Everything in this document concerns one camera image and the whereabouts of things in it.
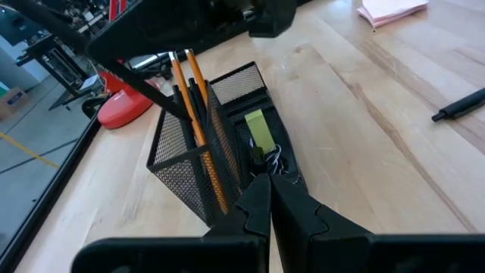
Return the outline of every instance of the black mesh desk organizer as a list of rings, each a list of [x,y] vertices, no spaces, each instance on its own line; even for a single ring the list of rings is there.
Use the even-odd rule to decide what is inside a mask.
[[[247,146],[251,133],[244,116],[261,109],[275,143],[283,147],[282,156],[288,161],[285,177],[306,189],[286,130],[256,63],[246,64],[208,85],[207,115],[201,121],[208,144],[187,149],[183,133],[185,121],[162,110],[148,169],[208,226],[213,226],[224,213],[217,204],[216,192],[209,179],[212,170],[201,163],[202,155],[210,153],[224,198],[232,207],[254,179],[250,174]]]

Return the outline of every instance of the yellow sticky note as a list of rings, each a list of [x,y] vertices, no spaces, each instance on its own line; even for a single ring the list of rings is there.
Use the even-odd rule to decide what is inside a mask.
[[[249,130],[251,131],[252,139],[256,146],[261,147],[263,152],[269,153],[274,148],[274,140],[271,136],[268,124],[264,119],[263,111],[261,109],[249,113],[244,116]]]

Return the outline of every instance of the paper stack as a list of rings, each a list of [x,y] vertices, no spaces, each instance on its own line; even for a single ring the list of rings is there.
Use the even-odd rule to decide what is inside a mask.
[[[376,28],[425,9],[427,3],[428,0],[362,0],[357,12]]]

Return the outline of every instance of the wooden table surface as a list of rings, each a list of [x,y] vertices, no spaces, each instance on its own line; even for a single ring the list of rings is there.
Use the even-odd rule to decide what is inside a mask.
[[[485,109],[430,119],[485,86],[485,2],[431,0],[375,33],[359,4],[315,0],[277,39],[243,34],[199,64],[214,79],[257,62],[310,194],[338,213],[375,233],[485,231]],[[66,272],[104,237],[207,231],[146,168],[159,113],[99,131],[17,272]]]

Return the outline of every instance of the yellow tape line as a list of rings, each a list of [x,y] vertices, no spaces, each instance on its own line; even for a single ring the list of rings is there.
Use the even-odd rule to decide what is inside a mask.
[[[49,160],[43,158],[42,156],[40,155],[37,155],[36,153],[30,151],[29,149],[25,148],[24,146],[22,146],[21,144],[19,144],[17,141],[13,140],[12,138],[10,138],[9,136],[7,136],[6,134],[4,133],[0,133],[0,137],[3,137],[5,140],[7,140],[9,143],[12,143],[13,146],[16,146],[18,149],[21,149],[22,151],[24,151],[25,153],[31,155],[32,157],[34,158],[37,158],[38,160],[46,163],[47,165],[51,165],[52,167],[54,168],[59,168],[59,166],[57,166],[56,164],[50,162]]]

